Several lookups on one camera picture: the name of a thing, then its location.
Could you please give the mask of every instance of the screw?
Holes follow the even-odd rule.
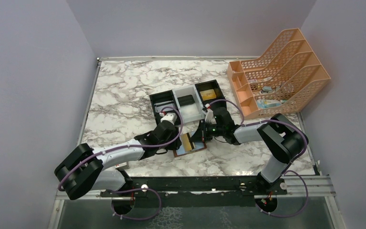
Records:
[[[286,183],[281,183],[280,184],[280,188],[282,189],[282,190],[286,190],[287,189],[287,184]]]

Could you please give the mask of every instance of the compartment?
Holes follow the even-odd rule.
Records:
[[[242,109],[242,112],[244,113],[244,116],[248,116],[251,113],[259,110],[254,97],[250,97],[250,98],[244,100],[243,102],[241,102],[241,109]]]
[[[241,73],[244,71],[240,61],[229,62],[229,66],[231,67],[232,73]]]
[[[244,73],[236,73],[232,76],[232,83],[234,85],[235,90],[241,87],[241,82],[239,81],[239,75]]]
[[[200,95],[202,105],[209,104],[210,102],[217,99],[225,99],[224,94],[217,82],[217,80],[211,80],[204,83],[195,84],[195,88]],[[212,109],[218,107],[225,107],[226,102],[217,102],[211,105]]]
[[[155,122],[156,124],[159,124],[161,122],[161,116],[159,115],[159,112],[161,111],[162,107],[164,106],[172,106],[177,109],[177,104],[175,97],[173,95],[173,92],[171,90],[156,94],[149,95],[149,99],[151,101],[152,105],[152,111],[153,115],[155,116]],[[164,110],[166,113],[173,112],[173,110]],[[180,125],[180,120],[177,119],[176,122],[174,122],[175,125]]]
[[[172,92],[180,115],[182,115],[183,123],[204,118],[202,113],[203,103],[194,85],[172,89]]]
[[[249,82],[248,82],[248,80],[247,80],[247,78],[246,78],[245,73],[243,73],[243,74],[239,75],[239,76],[238,76],[238,79],[239,79],[239,82],[240,82],[240,84],[241,84],[241,87],[243,87],[243,86],[245,86],[245,85],[248,85],[248,84],[249,84]]]
[[[253,97],[252,90],[250,89],[249,84],[244,85],[236,91],[238,95],[239,102],[245,101],[246,99]]]

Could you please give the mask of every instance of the black metal bar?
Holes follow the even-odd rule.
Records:
[[[190,192],[179,192],[177,194],[159,193],[162,200],[162,207],[223,207],[240,206],[254,207],[253,196],[244,196],[241,191],[193,194]],[[114,206],[129,206],[130,200],[112,200]],[[146,197],[136,197],[134,208],[155,208],[159,200],[155,194],[148,192]]]
[[[140,188],[147,185],[157,192],[196,192],[196,191],[239,191],[242,196],[254,196],[268,194],[285,195],[286,190],[280,188],[279,179],[270,189],[260,190],[256,186],[256,176],[224,176],[224,177],[131,177],[130,188]],[[105,191],[102,197],[119,197],[119,194]],[[136,192],[135,197],[144,197],[146,193]]]

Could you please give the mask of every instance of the marble tabletop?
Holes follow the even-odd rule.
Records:
[[[216,79],[226,99],[234,101],[226,69],[229,61],[104,61],[101,64],[82,142],[91,147],[123,143],[156,127],[149,95],[173,88]],[[227,104],[234,121],[241,118]],[[286,115],[299,126],[296,114]],[[259,121],[246,120],[245,123]],[[185,124],[182,133],[193,131],[198,122]],[[256,175],[271,153],[263,141],[239,146],[211,141],[207,149],[174,157],[169,151],[141,161],[129,162],[130,176],[234,176]],[[314,170],[306,152],[290,169],[312,175]]]

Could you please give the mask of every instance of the gold card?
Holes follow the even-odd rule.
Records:
[[[180,135],[180,139],[186,152],[192,151],[195,148],[195,145],[190,140],[190,133]]]
[[[200,95],[203,98],[203,101],[217,98],[214,89],[202,91],[200,92]]]

